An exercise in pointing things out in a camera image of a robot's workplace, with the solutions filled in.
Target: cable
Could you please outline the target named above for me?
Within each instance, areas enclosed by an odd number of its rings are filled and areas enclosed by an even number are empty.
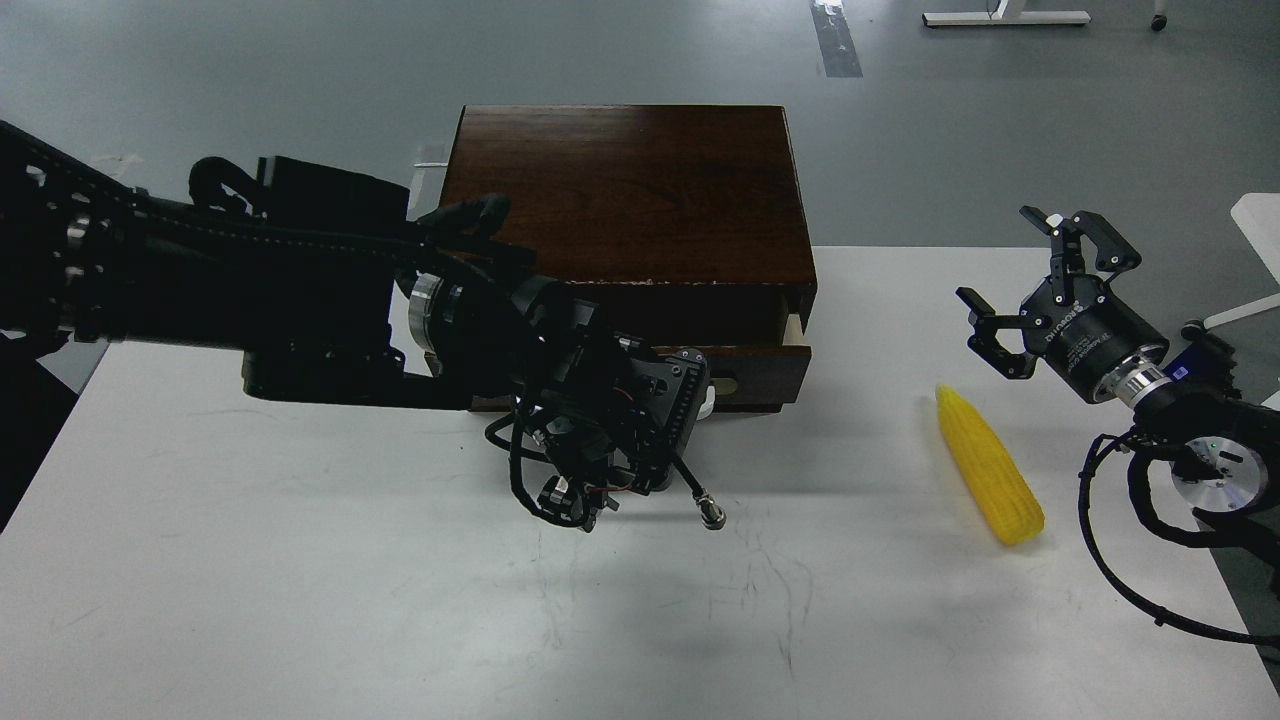
[[[668,446],[667,451],[671,454],[671,464],[675,465],[680,477],[685,479],[685,483],[689,486],[689,489],[692,491],[694,497],[696,498],[707,495],[707,488],[698,482],[698,478],[695,478],[694,473],[690,471],[689,465],[685,465],[685,460],[680,455],[676,455],[676,448]]]
[[[521,414],[524,411],[524,405],[527,402],[529,392],[526,388],[525,397],[520,400],[512,413],[512,428],[511,428],[511,448],[507,452],[507,465],[511,468],[511,495],[516,496],[516,500],[525,506],[525,510],[538,518],[539,520],[545,520],[553,525],[559,525],[561,528],[581,528],[586,524],[589,515],[582,515],[581,520],[564,520],[558,515],[553,515],[534,502],[534,498],[529,495],[529,489],[525,488],[525,479],[521,470],[521,452],[524,452],[524,439],[525,428],[521,424]]]
[[[497,447],[499,447],[502,450],[509,451],[511,450],[511,442],[508,442],[506,438],[498,436],[498,430],[500,430],[503,428],[511,427],[515,421],[516,421],[516,415],[511,414],[511,413],[508,413],[507,415],[503,415],[502,418],[498,418],[493,423],[489,423],[489,427],[486,427],[484,429],[484,438],[486,441],[489,441],[492,445],[494,445],[494,446],[497,446]],[[524,457],[525,460],[534,460],[536,462],[550,464],[550,461],[552,461],[550,457],[547,457],[541,452],[535,452],[532,450],[524,450],[524,448],[521,448],[520,456]]]
[[[1100,452],[1098,448],[1107,439],[1110,439],[1111,443],[1107,445]],[[1199,635],[1202,638],[1208,638],[1215,641],[1234,642],[1242,644],[1260,644],[1260,646],[1270,646],[1280,648],[1280,635],[1254,635],[1248,633],[1236,633],[1224,628],[1208,625],[1198,620],[1192,620],[1190,618],[1179,615],[1172,610],[1169,610],[1167,607],[1156,605],[1155,602],[1147,600],[1129,585],[1124,584],[1124,582],[1121,582],[1120,578],[1116,577],[1116,574],[1102,559],[1102,552],[1098,550],[1097,539],[1093,537],[1093,524],[1089,521],[1089,500],[1091,500],[1093,477],[1097,474],[1098,468],[1102,465],[1102,461],[1106,460],[1107,456],[1111,455],[1111,452],[1117,450],[1120,446],[1133,447],[1134,450],[1140,451],[1142,450],[1140,445],[1138,446],[1133,445],[1135,439],[1137,439],[1135,430],[1130,430],[1120,437],[1100,434],[1097,438],[1093,439],[1093,445],[1089,446],[1089,454],[1085,456],[1084,466],[1080,469],[1079,474],[1080,496],[1078,502],[1078,510],[1080,516],[1080,533],[1084,536],[1084,544],[1089,550],[1089,556],[1093,559],[1093,562],[1098,566],[1098,570],[1102,571],[1102,577],[1106,578],[1107,582],[1111,583],[1111,587],[1115,588],[1116,592],[1120,593],[1121,597],[1128,600],[1134,607],[1142,610],[1147,615],[1151,615],[1156,620],[1156,625],[1169,625],[1171,628],[1183,630],[1184,633],[1190,633],[1193,635]]]

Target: table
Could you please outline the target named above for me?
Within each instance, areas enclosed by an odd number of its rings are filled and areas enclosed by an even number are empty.
[[[730,512],[623,497],[529,518],[466,413],[273,405],[239,356],[113,347],[0,536],[9,717],[1275,717],[1251,647],[1156,628],[1085,553],[1074,474],[1126,427],[964,346],[957,284],[1014,307],[1043,250],[815,249],[800,401],[713,416],[690,465]],[[1044,507],[1012,550],[946,452],[956,387]],[[1240,629],[1206,551],[1098,479],[1114,566]],[[1187,524],[1172,488],[1157,509]]]

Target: dark wooden lid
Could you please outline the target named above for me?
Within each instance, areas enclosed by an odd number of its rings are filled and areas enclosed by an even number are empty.
[[[486,192],[512,201],[498,240],[536,250],[543,274],[769,288],[808,320],[817,275],[782,108],[467,106],[440,201]]]

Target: corn cob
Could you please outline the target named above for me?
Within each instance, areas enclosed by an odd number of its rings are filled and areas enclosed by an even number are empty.
[[[942,436],[992,532],[1005,544],[1036,537],[1044,512],[1000,438],[956,391],[940,384],[936,397]]]

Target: silver flange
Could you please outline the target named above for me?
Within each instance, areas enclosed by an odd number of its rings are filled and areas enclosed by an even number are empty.
[[[1174,487],[1189,505],[1206,512],[1236,512],[1254,505],[1267,489],[1267,466],[1262,456],[1234,439],[1208,436],[1187,443],[1213,466],[1221,478],[1184,480],[1174,474]]]

